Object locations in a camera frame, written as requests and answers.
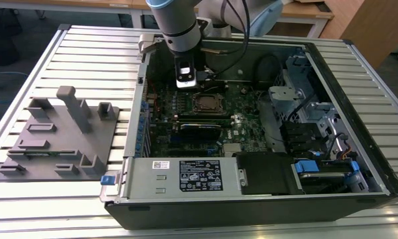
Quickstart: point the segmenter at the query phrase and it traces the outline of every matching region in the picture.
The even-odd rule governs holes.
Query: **aluminum extrusion table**
[[[95,106],[103,100],[122,109],[109,170],[119,170],[140,67],[138,39],[154,30],[71,26],[59,30],[0,121],[0,164],[30,118],[33,97],[51,97],[61,85]],[[398,176],[398,99],[353,45],[341,40],[269,37],[317,45],[363,121]],[[328,223],[126,231],[99,200],[101,182],[0,183],[0,238],[398,238],[398,204],[361,211]]]

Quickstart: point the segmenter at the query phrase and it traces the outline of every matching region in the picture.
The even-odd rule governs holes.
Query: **cable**
[[[214,73],[212,75],[212,77],[218,76],[221,73],[224,73],[225,71],[228,71],[244,58],[245,54],[246,54],[246,50],[248,50],[248,46],[249,46],[249,41],[250,41],[250,32],[252,32],[252,18],[250,18],[250,10],[248,8],[248,3],[246,0],[242,0],[244,3],[244,7],[245,7],[245,13],[246,13],[246,32],[245,32],[245,39],[246,39],[246,43],[244,44],[244,51],[241,56],[238,57],[238,59],[220,72]]]
[[[228,51],[228,50],[214,50],[214,49],[208,49],[208,48],[202,48],[201,49],[202,51],[209,52],[209,53],[214,53],[217,55],[229,55],[229,54],[233,54],[233,53],[238,52],[240,50],[242,50],[244,47],[245,47],[245,44],[248,44],[246,27],[245,27],[245,24],[244,24],[244,21],[242,21],[242,17],[240,15],[238,11],[236,10],[236,8],[234,8],[230,0],[228,0],[228,4],[229,4],[229,6],[230,6],[230,8],[232,8],[232,10],[233,10],[233,12],[234,12],[234,14],[236,14],[240,22],[241,22],[241,25],[242,25],[242,30],[244,30],[244,33],[245,33],[244,43],[242,43],[242,45],[237,49],[234,49],[232,51]]]
[[[280,142],[285,143],[284,140],[274,138],[272,135],[269,135],[269,137],[270,137],[272,139],[274,139],[276,141],[280,141]]]
[[[298,107],[293,110],[293,112],[290,113],[289,117],[288,117],[288,121],[290,121],[290,118],[294,116],[294,114],[300,111],[300,109],[303,109],[303,107],[311,102],[312,98],[316,96],[316,92],[309,95],[309,97],[305,98],[305,100],[303,101],[303,103],[298,105]]]
[[[332,148],[333,148],[333,145],[335,145],[335,142],[337,141],[337,138],[340,136],[345,135],[345,133],[343,132],[339,132],[336,135],[335,135],[335,138],[329,144],[329,147],[328,147],[328,151],[327,151],[327,156],[325,156],[325,160],[329,160],[331,159],[331,151],[332,151]]]
[[[221,55],[229,55],[229,54],[233,54],[233,53],[238,52],[238,51],[242,50],[242,48],[245,47],[245,44],[249,44],[249,37],[246,37],[246,31],[248,31],[248,29],[246,29],[246,27],[245,27],[245,24],[244,24],[244,21],[242,21],[242,17],[241,17],[241,15],[240,15],[238,11],[236,10],[236,8],[234,8],[234,6],[233,6],[230,0],[228,0],[228,4],[229,4],[229,6],[230,6],[230,8],[232,8],[232,10],[233,10],[233,12],[234,12],[234,14],[236,14],[236,16],[237,16],[240,22],[241,22],[242,30],[244,30],[244,34],[245,34],[245,35],[244,35],[244,43],[242,43],[242,46],[240,46],[237,49],[234,49],[234,50],[232,50],[232,51],[222,51],[222,52],[220,53]]]
[[[218,87],[220,87],[220,86],[214,86],[214,87],[206,89],[206,90],[202,91],[202,92],[194,93],[193,95],[196,96],[196,95],[198,95],[198,94],[201,94],[201,93],[204,93],[204,92],[208,92],[208,91],[210,91],[212,89],[218,88]]]
[[[278,67],[280,67],[280,74],[284,73],[284,64],[282,64],[282,61],[280,60],[278,56],[276,56],[272,52],[268,52],[265,55],[260,56],[258,59],[256,60],[254,62],[254,66],[253,66],[253,73],[254,73],[254,76],[253,76],[253,80],[254,80],[254,85],[258,83],[258,68],[260,68],[260,65],[262,63],[262,61],[266,59],[266,58],[273,58],[276,59],[277,61],[277,64],[278,64]]]
[[[353,151],[353,148],[351,146],[351,144],[347,142],[347,140],[344,141],[345,145],[348,146],[345,152],[341,154],[341,159],[345,159],[347,158],[347,155]]]

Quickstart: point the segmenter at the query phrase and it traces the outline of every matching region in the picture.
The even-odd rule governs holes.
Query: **black cable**
[[[294,116],[294,114],[300,111],[300,109],[303,109],[303,107],[311,102],[312,98],[316,96],[316,92],[309,95],[309,97],[305,98],[305,100],[303,101],[303,103],[298,105],[298,107],[293,110],[293,112],[290,113],[289,117],[288,117],[288,121],[290,121],[290,118]]]
[[[253,76],[253,85],[256,85],[258,83],[258,81],[260,81],[260,77],[258,77],[260,65],[261,65],[262,61],[266,58],[273,58],[277,61],[277,64],[278,64],[278,67],[280,67],[280,71],[281,71],[281,73],[284,72],[284,64],[282,64],[278,56],[276,56],[272,52],[268,52],[265,55],[260,56],[258,59],[254,62],[254,66],[253,66],[253,73],[254,73],[254,76]]]
[[[238,52],[240,50],[244,49],[245,44],[248,44],[248,41],[249,41],[249,38],[246,37],[246,27],[245,27],[245,24],[244,24],[244,21],[242,21],[242,17],[240,15],[238,11],[236,10],[236,8],[234,8],[230,0],[228,0],[228,4],[229,4],[229,6],[230,6],[230,8],[232,8],[232,10],[233,10],[233,12],[234,12],[234,14],[236,14],[240,22],[241,22],[241,25],[242,25],[242,30],[244,30],[244,33],[245,33],[245,35],[244,35],[244,43],[242,43],[242,45],[237,49],[234,49],[232,51],[222,51],[218,55],[229,55],[229,54],[233,54],[233,53]]]
[[[325,160],[329,160],[331,159],[331,151],[332,151],[332,148],[333,148],[333,145],[335,145],[335,142],[337,141],[337,138],[340,136],[345,135],[345,133],[343,132],[339,132],[336,135],[335,135],[335,138],[329,144],[329,147],[328,147],[328,151],[327,151],[327,155],[325,155]]]
[[[246,13],[246,32],[245,32],[245,38],[246,38],[246,43],[244,44],[244,51],[241,56],[238,57],[238,59],[220,72],[214,73],[212,75],[212,77],[218,76],[221,73],[224,73],[225,71],[228,71],[244,58],[245,54],[246,54],[246,50],[248,50],[248,46],[249,46],[249,41],[250,41],[250,32],[252,32],[252,18],[250,18],[250,10],[248,8],[248,3],[246,0],[242,0],[244,3],[244,7],[245,7],[245,13]]]

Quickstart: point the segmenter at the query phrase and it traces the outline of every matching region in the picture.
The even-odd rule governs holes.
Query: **floor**
[[[35,11],[19,11],[18,18],[23,33],[13,37],[13,40],[21,53],[21,60],[9,66],[0,67],[0,72],[17,71],[27,74],[31,72],[62,23],[111,27],[121,27],[121,23],[129,27],[133,25],[131,18],[127,15],[62,11],[47,11],[45,15],[46,19],[39,20]],[[150,16],[146,17],[145,21],[148,27],[157,28],[154,19]],[[379,73],[398,97],[398,60],[395,56],[387,58],[379,68]],[[0,75],[0,102],[6,102],[0,103],[0,119],[25,83],[25,79],[23,75]]]

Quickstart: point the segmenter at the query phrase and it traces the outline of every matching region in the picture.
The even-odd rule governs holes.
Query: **metal bracket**
[[[156,49],[157,41],[156,41],[154,37],[156,37],[156,35],[150,34],[150,33],[142,34],[140,36],[138,48],[140,48],[140,52],[142,54],[145,54]]]

